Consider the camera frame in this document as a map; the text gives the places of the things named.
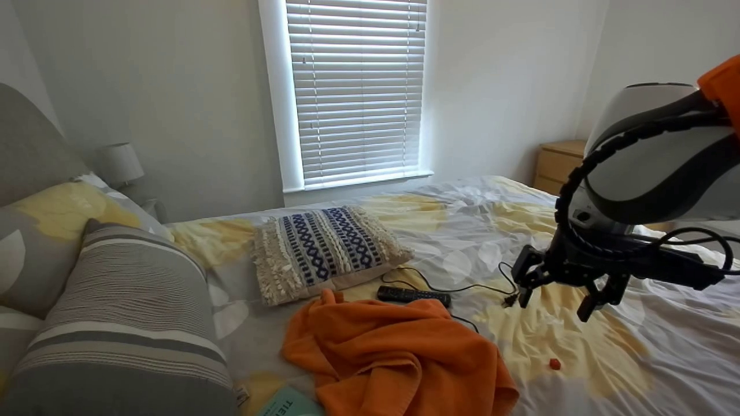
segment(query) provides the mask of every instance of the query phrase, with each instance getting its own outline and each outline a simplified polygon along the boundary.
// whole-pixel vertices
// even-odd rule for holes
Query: window
[[[284,191],[419,176],[425,0],[264,0]]]

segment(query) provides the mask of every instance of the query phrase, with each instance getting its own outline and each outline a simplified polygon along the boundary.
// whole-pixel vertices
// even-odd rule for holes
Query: white blinds
[[[419,169],[425,0],[286,0],[302,184]]]

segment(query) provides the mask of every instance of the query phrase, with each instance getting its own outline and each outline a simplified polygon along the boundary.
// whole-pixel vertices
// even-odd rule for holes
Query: white bedsheet
[[[503,179],[433,185],[359,206],[414,252],[408,268],[437,290],[472,282],[509,291],[500,262],[521,248],[546,248],[555,199]],[[210,299],[233,378],[255,402],[288,382],[311,382],[282,364],[284,325],[304,303],[265,310],[255,288],[255,230],[273,212],[171,225],[175,244],[210,273]],[[707,262],[721,256],[695,248]],[[376,282],[351,290],[370,299]],[[740,412],[740,282],[706,291],[630,281],[621,305],[586,325],[576,318],[580,290],[547,284],[530,308],[503,308],[501,295],[470,290],[451,313],[477,325],[517,382],[515,414],[737,414]]]

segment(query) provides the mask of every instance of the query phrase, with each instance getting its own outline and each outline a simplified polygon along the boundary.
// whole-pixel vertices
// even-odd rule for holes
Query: headboard
[[[19,90],[0,84],[0,206],[90,172]]]

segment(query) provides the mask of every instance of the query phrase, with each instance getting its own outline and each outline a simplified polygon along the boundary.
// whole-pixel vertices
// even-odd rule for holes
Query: window frame
[[[292,66],[292,45],[288,45],[288,28],[286,28],[286,3],[284,0],[258,0],[258,16],[260,16],[260,36],[264,36],[264,54],[265,54],[265,70],[268,70],[268,88],[270,88],[270,104],[273,104],[273,121],[275,121],[275,140],[277,140],[277,158],[279,158],[279,176],[282,176],[282,192],[315,192],[315,191],[336,191],[336,188],[353,188],[353,185],[376,185],[388,181],[411,181],[411,179],[428,179],[433,172],[425,166],[425,145],[422,145],[422,108],[425,108],[425,78],[428,66],[422,63],[422,88],[420,88],[420,122],[419,122],[419,158],[416,169],[407,169],[401,173],[390,176],[371,176],[371,179],[353,179],[353,181],[336,181],[321,185],[304,185],[302,179],[302,158],[300,158],[300,135],[297,135],[297,108],[295,108],[295,90],[294,90],[294,66]]]

